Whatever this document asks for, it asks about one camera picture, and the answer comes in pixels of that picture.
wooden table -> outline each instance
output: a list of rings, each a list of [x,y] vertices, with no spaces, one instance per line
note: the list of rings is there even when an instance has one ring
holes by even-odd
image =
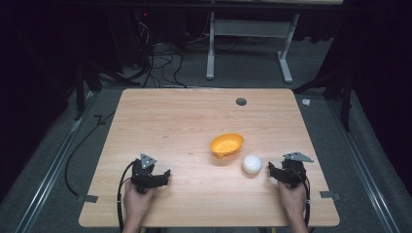
[[[247,104],[239,106],[237,98]],[[224,133],[243,135],[242,149],[223,159],[210,151]],[[281,167],[283,154],[300,151],[311,182],[312,226],[339,223],[302,116],[288,89],[128,89],[121,96],[85,203],[82,226],[118,226],[116,195],[125,167],[140,153],[157,160],[154,175],[171,169],[169,185],[158,189],[143,222],[147,227],[285,226],[277,182],[267,163]],[[258,155],[257,175],[241,168]]]

human hand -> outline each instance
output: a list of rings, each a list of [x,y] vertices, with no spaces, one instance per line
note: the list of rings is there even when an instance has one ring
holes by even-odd
[[[146,194],[142,194],[136,190],[136,185],[131,181],[125,183],[123,203],[126,210],[126,223],[123,233],[139,231],[140,224],[151,206],[155,190],[156,188],[149,188]]]
[[[303,212],[306,207],[306,189],[303,183],[299,183],[296,187],[290,188],[286,183],[279,182],[281,194],[281,203],[285,210],[289,226],[292,233],[308,232]]]

yellow bowl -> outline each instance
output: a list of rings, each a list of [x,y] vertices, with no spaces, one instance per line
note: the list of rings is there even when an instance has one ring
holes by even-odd
[[[236,133],[222,134],[210,144],[210,149],[217,157],[236,153],[242,148],[243,137]]]

white sphere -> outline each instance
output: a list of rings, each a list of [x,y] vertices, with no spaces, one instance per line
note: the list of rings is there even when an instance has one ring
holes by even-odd
[[[242,168],[248,174],[257,174],[261,168],[261,160],[256,155],[248,155],[243,159]]]

person's left hand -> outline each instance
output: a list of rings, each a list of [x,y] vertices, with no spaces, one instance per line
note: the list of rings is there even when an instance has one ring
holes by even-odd
[[[123,203],[126,210],[126,224],[123,233],[139,231],[140,224],[151,206],[155,190],[156,188],[149,188],[146,194],[142,194],[136,190],[136,185],[131,181],[125,183]]]

